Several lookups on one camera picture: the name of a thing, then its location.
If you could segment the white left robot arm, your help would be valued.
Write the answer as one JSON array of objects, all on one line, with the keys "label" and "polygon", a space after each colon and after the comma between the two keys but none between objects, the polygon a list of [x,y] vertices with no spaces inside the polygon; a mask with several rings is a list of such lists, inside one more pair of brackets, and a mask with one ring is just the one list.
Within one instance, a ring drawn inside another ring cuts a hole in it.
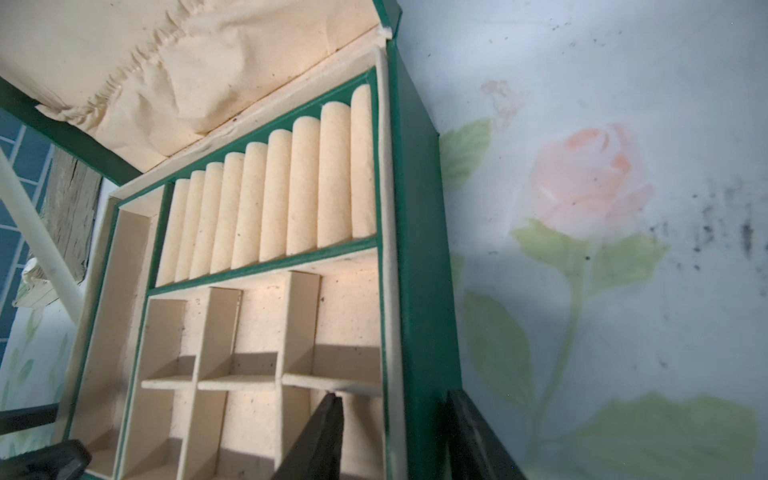
[{"label": "white left robot arm", "polygon": [[[83,295],[5,155],[1,156],[1,200],[51,281],[70,320],[78,324],[83,311]],[[57,403],[52,403],[3,411],[1,433],[16,433],[50,424],[56,420],[59,409]],[[3,460],[1,477],[80,479],[91,460],[91,454],[82,442],[65,440]]]}]

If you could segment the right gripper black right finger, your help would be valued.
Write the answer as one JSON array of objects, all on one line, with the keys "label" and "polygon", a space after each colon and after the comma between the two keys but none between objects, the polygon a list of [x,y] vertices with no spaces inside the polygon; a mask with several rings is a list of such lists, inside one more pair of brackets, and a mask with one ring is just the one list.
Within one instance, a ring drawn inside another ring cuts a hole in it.
[{"label": "right gripper black right finger", "polygon": [[527,479],[464,390],[447,392],[447,422],[453,479]]}]

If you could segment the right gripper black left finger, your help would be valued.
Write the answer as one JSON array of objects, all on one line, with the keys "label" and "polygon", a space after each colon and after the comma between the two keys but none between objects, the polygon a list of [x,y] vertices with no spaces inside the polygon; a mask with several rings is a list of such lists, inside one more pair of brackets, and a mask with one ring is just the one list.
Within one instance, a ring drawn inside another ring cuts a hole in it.
[{"label": "right gripper black left finger", "polygon": [[329,392],[272,478],[339,480],[343,432],[342,398]]}]

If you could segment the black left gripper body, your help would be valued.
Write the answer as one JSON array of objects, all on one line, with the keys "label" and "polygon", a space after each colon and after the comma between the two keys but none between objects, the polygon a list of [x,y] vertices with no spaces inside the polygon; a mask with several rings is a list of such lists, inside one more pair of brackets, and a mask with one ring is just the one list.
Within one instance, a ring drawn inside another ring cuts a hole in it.
[{"label": "black left gripper body", "polygon": [[[51,424],[59,404],[1,412],[1,434],[16,433]],[[2,479],[80,479],[92,455],[79,440],[66,440],[1,461]]]}]

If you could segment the green jewelry box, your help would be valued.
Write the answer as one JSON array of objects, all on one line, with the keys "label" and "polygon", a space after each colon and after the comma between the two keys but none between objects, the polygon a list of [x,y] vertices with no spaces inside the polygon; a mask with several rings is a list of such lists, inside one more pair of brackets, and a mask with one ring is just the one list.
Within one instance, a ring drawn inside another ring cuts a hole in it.
[{"label": "green jewelry box", "polygon": [[448,479],[438,135],[395,1],[5,1],[1,104],[117,186],[56,418],[82,479]]}]

